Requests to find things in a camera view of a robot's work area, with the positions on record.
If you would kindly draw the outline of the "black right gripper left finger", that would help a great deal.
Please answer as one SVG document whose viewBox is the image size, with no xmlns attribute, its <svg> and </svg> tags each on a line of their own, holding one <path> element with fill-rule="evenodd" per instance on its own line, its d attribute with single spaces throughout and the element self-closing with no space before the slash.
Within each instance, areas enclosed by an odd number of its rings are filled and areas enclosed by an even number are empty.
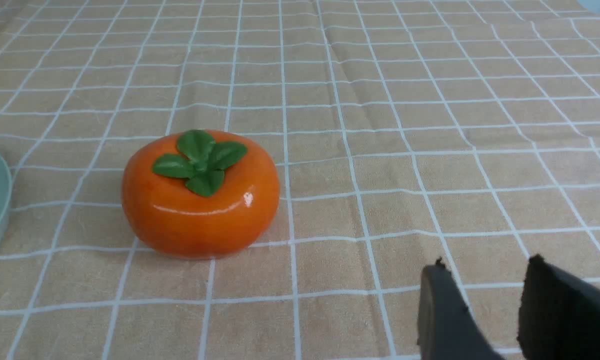
<svg viewBox="0 0 600 360">
<path fill-rule="evenodd" d="M 422 360 L 501 360 L 470 314 L 442 258 L 423 267 L 418 302 Z"/>
</svg>

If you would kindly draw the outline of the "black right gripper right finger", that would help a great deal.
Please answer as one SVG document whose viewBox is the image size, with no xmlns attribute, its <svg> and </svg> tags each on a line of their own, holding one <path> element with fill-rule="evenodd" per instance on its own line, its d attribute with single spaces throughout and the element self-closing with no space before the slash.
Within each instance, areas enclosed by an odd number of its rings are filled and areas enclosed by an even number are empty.
<svg viewBox="0 0 600 360">
<path fill-rule="evenodd" d="M 600 289 L 531 256 L 517 341 L 527 360 L 600 360 Z"/>
</svg>

